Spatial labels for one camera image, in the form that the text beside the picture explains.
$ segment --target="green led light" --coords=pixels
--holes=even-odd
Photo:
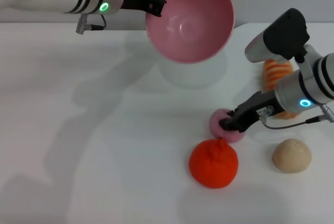
[[[100,6],[100,11],[105,11],[109,8],[109,4],[108,3],[103,3],[101,6]]]

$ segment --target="pink bowl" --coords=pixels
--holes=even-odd
[[[215,56],[234,28],[231,0],[167,0],[161,15],[146,15],[148,37],[163,56],[179,63]]]

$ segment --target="blue led light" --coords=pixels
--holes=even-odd
[[[309,101],[309,100],[301,100],[299,102],[299,104],[302,106],[302,107],[305,107],[305,108],[308,108],[312,105],[312,103]]]

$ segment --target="white table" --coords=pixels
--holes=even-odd
[[[327,122],[278,132],[255,124],[233,144],[240,168],[227,188],[205,189],[187,171],[192,149],[211,138],[210,114],[260,89],[261,64],[243,52],[267,25],[243,25],[216,57],[179,65],[143,31],[0,24],[0,223],[332,224]],[[334,52],[334,24],[308,27],[321,54]],[[270,160],[289,137],[312,151],[303,173]]]

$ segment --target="cable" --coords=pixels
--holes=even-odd
[[[103,23],[104,23],[103,28],[105,29],[105,28],[106,28],[106,19],[105,19],[105,17],[104,17],[103,14],[101,14],[101,17],[102,17],[102,19],[103,19]]]
[[[324,117],[324,115],[319,115],[319,116],[315,116],[313,118],[307,119],[304,122],[300,122],[300,123],[289,125],[289,126],[272,127],[272,126],[268,126],[266,123],[263,123],[263,125],[266,128],[271,129],[271,130],[281,130],[281,129],[292,128],[292,127],[295,127],[295,126],[301,126],[301,125],[304,125],[304,124],[312,124],[312,123],[323,121],[325,119],[326,118]]]

